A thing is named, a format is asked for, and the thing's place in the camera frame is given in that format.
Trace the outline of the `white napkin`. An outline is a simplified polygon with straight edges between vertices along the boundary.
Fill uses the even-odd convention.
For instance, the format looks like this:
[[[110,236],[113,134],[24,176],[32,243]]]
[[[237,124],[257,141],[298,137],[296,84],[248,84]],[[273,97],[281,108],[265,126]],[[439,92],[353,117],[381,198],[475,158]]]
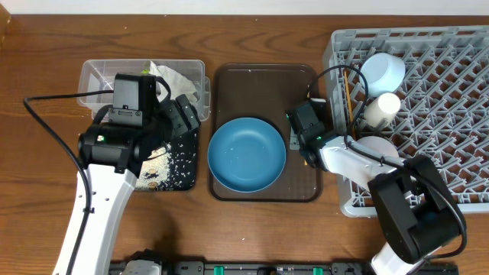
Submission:
[[[150,74],[162,77],[171,89],[171,99],[176,99],[179,95],[185,95],[189,102],[196,104],[197,90],[195,85],[182,74],[168,66],[157,66],[153,61],[150,62]]]

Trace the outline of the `dark blue plate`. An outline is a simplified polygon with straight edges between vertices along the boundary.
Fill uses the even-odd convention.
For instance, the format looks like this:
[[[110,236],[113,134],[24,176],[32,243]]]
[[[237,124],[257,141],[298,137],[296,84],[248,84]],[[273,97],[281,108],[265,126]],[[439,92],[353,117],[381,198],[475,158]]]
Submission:
[[[259,118],[236,118],[213,134],[207,161],[212,175],[224,187],[255,193],[280,177],[286,166],[287,149],[272,124]]]

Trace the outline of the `pink bowl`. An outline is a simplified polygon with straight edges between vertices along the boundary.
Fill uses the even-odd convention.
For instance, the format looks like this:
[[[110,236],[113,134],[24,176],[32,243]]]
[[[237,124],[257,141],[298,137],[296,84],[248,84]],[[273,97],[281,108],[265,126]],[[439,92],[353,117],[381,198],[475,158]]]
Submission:
[[[396,147],[382,137],[362,137],[358,139],[358,143],[388,157],[399,157]]]

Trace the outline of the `cream cup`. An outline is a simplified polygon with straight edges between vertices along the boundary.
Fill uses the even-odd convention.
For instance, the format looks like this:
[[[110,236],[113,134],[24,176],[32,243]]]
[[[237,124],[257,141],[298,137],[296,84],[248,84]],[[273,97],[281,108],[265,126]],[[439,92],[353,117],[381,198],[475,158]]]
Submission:
[[[364,120],[371,127],[377,127],[382,121],[391,122],[400,110],[401,102],[397,95],[384,93],[377,97],[364,110]]]

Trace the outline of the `light blue bowl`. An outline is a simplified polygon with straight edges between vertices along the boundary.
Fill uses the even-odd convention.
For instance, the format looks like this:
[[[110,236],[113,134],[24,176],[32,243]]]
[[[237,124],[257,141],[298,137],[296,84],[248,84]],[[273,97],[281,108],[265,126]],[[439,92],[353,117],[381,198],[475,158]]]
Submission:
[[[406,66],[399,57],[376,53],[362,64],[361,73],[367,80],[368,95],[378,97],[395,92],[404,79]]]

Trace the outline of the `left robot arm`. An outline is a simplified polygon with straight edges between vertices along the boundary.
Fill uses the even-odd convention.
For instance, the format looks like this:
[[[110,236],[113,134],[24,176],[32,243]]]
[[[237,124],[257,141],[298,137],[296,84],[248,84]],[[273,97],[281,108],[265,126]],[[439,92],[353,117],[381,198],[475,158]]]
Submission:
[[[186,95],[152,107],[101,107],[79,137],[77,197],[55,274],[106,274],[136,189],[173,191],[195,180],[197,111]]]

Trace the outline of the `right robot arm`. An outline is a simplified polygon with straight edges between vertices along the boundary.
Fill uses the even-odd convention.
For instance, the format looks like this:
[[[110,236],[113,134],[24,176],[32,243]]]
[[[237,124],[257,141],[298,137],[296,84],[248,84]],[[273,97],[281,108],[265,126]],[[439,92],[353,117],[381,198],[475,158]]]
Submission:
[[[384,155],[323,129],[291,131],[310,166],[343,176],[371,194],[386,239],[371,260],[376,274],[413,274],[428,260],[454,257],[465,249],[465,218],[428,157]],[[456,238],[461,238],[457,249],[438,254]]]

